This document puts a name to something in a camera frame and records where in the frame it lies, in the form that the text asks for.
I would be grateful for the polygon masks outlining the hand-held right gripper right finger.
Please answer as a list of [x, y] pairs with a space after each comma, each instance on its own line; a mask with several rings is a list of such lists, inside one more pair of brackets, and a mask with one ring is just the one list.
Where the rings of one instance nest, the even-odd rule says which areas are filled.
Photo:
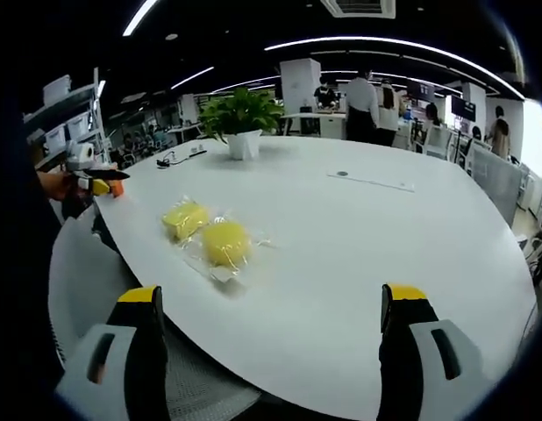
[[378, 420], [459, 420], [489, 390], [479, 348], [420, 289], [382, 286], [381, 335]]

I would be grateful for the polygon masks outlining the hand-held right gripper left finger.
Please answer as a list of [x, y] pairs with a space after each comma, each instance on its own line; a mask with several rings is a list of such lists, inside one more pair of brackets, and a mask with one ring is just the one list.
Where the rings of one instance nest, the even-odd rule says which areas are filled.
[[55, 397], [70, 420], [167, 420], [161, 287], [125, 292], [64, 365]]

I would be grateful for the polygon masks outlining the person's left hand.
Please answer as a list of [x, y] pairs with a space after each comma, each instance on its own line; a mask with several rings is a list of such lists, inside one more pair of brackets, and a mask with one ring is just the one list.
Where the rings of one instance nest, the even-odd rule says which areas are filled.
[[40, 185], [49, 199], [62, 202], [75, 193], [76, 178], [70, 173], [37, 172]]

